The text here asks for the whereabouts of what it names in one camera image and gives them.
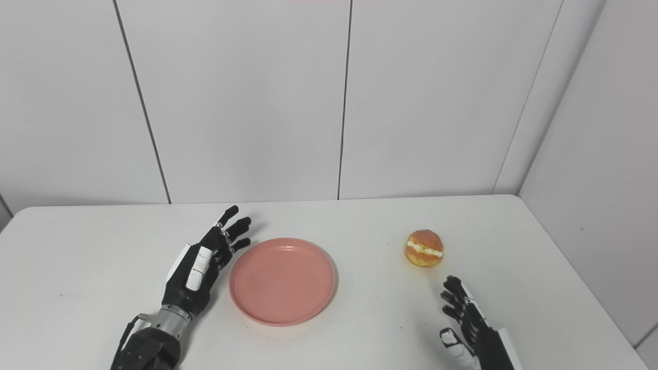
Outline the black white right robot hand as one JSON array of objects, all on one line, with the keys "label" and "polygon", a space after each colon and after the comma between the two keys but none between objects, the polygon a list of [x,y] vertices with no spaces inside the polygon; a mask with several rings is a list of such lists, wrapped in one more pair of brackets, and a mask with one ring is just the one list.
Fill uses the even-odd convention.
[{"label": "black white right robot hand", "polygon": [[461,332],[446,327],[440,330],[440,339],[458,364],[463,369],[521,369],[507,331],[489,325],[463,281],[449,275],[443,286],[440,296],[446,305],[442,311],[458,323]]}]

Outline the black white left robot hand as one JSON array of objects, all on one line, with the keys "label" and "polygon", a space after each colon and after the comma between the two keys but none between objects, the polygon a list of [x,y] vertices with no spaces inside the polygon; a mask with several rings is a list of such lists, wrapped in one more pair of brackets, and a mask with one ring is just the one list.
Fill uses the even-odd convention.
[{"label": "black white left robot hand", "polygon": [[237,205],[226,209],[199,242],[183,248],[167,277],[161,302],[164,307],[176,306],[193,318],[205,311],[221,270],[237,251],[251,244],[244,237],[252,223],[249,216],[229,224],[238,213]]}]

